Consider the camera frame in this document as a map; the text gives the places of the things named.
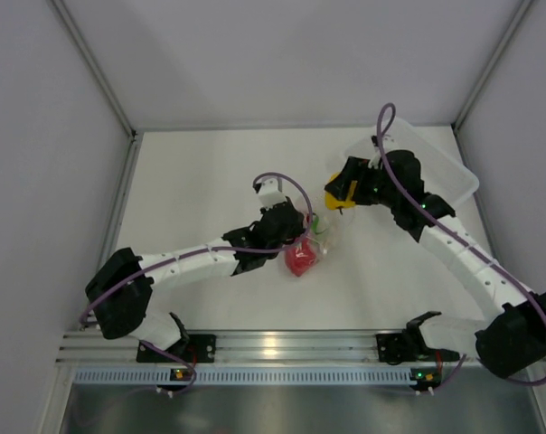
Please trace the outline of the yellow fake bell pepper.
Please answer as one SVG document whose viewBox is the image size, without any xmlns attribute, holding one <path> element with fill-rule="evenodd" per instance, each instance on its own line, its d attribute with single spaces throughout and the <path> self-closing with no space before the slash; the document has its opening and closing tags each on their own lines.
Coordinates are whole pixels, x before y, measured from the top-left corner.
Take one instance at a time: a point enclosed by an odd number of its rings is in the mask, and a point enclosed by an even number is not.
<svg viewBox="0 0 546 434">
<path fill-rule="evenodd" d="M 350 186 L 347 188 L 347 195 L 344 200 L 337 199 L 332 193 L 328 191 L 328 185 L 332 183 L 337 177 L 339 173 L 334 173 L 329 178 L 328 183 L 324 187 L 325 191 L 325 207 L 329 211 L 339 211 L 342 212 L 344 209 L 351 209 L 356 206 L 355 201 L 353 200 L 353 193 L 355 190 L 355 187 L 357 186 L 356 181 L 352 181 L 350 183 Z"/>
</svg>

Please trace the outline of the clear zip top bag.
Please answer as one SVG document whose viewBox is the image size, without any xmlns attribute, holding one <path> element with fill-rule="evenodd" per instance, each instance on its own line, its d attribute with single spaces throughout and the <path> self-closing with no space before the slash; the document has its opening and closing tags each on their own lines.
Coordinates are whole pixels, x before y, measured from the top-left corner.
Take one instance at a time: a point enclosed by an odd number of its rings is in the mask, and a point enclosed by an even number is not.
<svg viewBox="0 0 546 434">
<path fill-rule="evenodd" d="M 311 196 L 310 203 L 313 217 L 305 241 L 311 241 L 317 248 L 319 261 L 314 265 L 315 267 L 321 261 L 334 256 L 334 251 L 342 243 L 347 228 L 354 220 L 355 209 L 344 209 L 342 212 L 329 211 L 325 207 L 325 195 L 323 193 Z M 301 213 L 307 213 L 306 201 L 303 197 L 297 198 L 294 204 Z"/>
</svg>

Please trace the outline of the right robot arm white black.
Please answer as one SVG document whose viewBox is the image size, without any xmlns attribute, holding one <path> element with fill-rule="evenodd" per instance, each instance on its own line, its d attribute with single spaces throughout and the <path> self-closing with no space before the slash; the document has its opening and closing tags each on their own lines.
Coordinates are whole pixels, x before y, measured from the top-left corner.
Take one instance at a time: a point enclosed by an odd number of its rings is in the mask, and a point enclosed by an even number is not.
<svg viewBox="0 0 546 434">
<path fill-rule="evenodd" d="M 410 320 L 404 334 L 413 357 L 425 359 L 437 350 L 468 355 L 502 379 L 546 357 L 546 292 L 536 294 L 504 276 L 500 264 L 466 234 L 455 210 L 426 190 L 412 152 L 348 157 L 325 185 L 325 205 L 388 208 L 396 225 L 437 258 L 480 308 L 480 320 L 436 311 Z"/>
</svg>

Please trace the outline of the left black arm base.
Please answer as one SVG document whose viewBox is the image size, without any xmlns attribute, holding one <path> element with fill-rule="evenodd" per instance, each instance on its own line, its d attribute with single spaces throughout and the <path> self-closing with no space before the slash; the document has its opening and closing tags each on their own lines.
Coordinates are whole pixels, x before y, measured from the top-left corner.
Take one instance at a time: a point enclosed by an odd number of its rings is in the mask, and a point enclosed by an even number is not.
<svg viewBox="0 0 546 434">
<path fill-rule="evenodd" d="M 186 347 L 174 344 L 161 354 L 140 343 L 136 351 L 138 363 L 174 363 L 175 358 L 189 364 L 213 363 L 216 354 L 216 335 L 192 334 Z"/>
</svg>

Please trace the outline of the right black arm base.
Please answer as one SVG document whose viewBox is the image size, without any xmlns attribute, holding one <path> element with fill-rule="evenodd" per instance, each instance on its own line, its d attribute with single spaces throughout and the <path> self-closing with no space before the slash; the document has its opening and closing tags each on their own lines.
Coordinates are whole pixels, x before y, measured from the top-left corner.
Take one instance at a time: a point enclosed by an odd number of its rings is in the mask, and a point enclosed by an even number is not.
<svg viewBox="0 0 546 434">
<path fill-rule="evenodd" d="M 418 359 L 417 346 L 406 332 L 377 334 L 375 338 L 381 363 L 397 365 Z"/>
</svg>

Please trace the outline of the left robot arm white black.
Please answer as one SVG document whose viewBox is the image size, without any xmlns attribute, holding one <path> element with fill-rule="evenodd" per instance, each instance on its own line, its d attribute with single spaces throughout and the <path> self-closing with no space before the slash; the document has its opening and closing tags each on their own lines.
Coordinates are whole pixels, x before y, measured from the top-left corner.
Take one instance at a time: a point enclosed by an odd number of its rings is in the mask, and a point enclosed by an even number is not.
<svg viewBox="0 0 546 434">
<path fill-rule="evenodd" d="M 259 269 L 306 233 L 305 215 L 289 200 L 260 210 L 251 225 L 226 232 L 196 248 L 138 255 L 114 252 L 85 288 L 89 311 L 103 337 L 146 341 L 168 361 L 187 353 L 190 338 L 177 314 L 160 307 L 159 297 L 210 278 Z"/>
</svg>

